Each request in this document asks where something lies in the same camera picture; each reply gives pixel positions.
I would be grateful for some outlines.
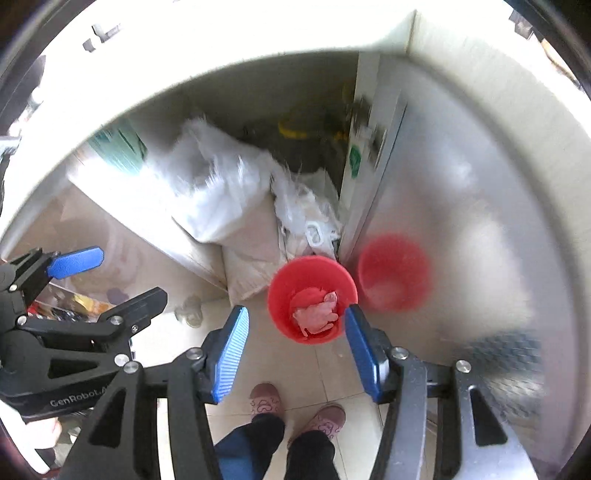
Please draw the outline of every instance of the pink slipper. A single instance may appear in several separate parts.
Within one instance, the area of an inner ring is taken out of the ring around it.
[[[314,415],[314,418],[308,422],[299,435],[305,432],[311,432],[312,430],[318,430],[324,433],[329,440],[333,440],[336,434],[343,428],[345,420],[346,415],[343,407],[340,405],[326,405]]]
[[[284,409],[281,397],[274,385],[270,383],[259,383],[252,389],[251,395],[251,418],[259,413],[271,413],[283,418]]]

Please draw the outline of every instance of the white plastic bag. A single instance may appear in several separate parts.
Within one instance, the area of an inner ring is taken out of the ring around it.
[[[287,230],[288,259],[312,253],[335,259],[332,242],[340,238],[343,225],[335,213],[339,197],[330,177],[321,168],[294,180],[275,165],[271,189],[276,196],[275,213]]]
[[[168,186],[170,211],[195,240],[256,260],[276,261],[276,220],[268,196],[268,151],[243,144],[203,118],[189,120],[172,151],[151,169]]]
[[[222,247],[228,296],[232,306],[256,295],[269,286],[277,270],[287,262],[282,241],[281,243],[277,241],[275,252],[278,253],[278,259],[267,262],[246,258],[232,248]]]

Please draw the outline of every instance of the red bucket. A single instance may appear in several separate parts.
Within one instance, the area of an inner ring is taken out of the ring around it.
[[[322,303],[324,295],[337,295],[335,313],[339,319],[325,332],[304,337],[293,313],[296,309]],[[273,277],[267,296],[267,308],[279,331],[298,343],[316,345],[337,338],[344,330],[342,315],[357,303],[355,282],[343,266],[330,258],[311,255],[291,260]]]
[[[357,276],[362,303],[379,312],[417,309],[432,290],[429,259],[404,235],[369,242],[359,255]]]

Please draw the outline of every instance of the cabinet door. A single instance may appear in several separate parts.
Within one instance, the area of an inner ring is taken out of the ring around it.
[[[418,65],[382,56],[380,122],[339,252],[368,320],[424,360],[467,358],[528,453],[562,463],[585,352],[543,197],[483,112]]]

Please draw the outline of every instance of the metal screw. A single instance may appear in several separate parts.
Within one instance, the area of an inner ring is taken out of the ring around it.
[[[115,355],[115,365],[118,367],[124,366],[127,362],[129,362],[129,357],[124,353],[118,353]]]
[[[123,371],[126,374],[134,374],[139,370],[139,363],[138,362],[127,362],[123,367]]]
[[[470,370],[472,370],[472,366],[467,360],[458,360],[456,362],[456,369],[463,374],[467,374],[470,372]]]
[[[203,350],[196,346],[187,350],[186,355],[189,360],[199,360],[203,357]]]
[[[390,355],[397,360],[406,360],[408,358],[408,350],[401,346],[395,346],[390,350]]]

